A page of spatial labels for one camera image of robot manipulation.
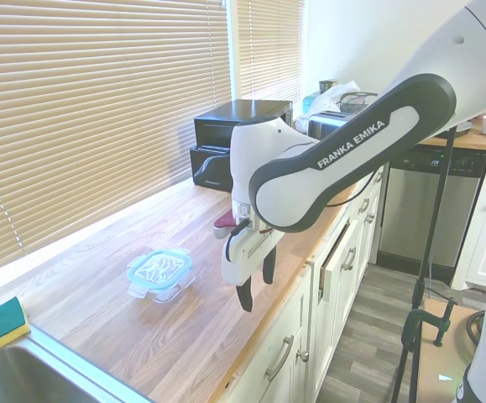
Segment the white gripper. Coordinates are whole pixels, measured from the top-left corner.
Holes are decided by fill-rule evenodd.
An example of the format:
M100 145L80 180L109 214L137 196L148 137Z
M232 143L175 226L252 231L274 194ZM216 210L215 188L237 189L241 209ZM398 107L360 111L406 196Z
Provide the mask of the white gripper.
M276 246L280 241L280 232L274 229L264 233L252 228L244 228L230 234L222 252L222 278L225 282L236 285L236 292L242 309L253 310L251 282L254 271L261 268L263 281L271 285L274 281Z

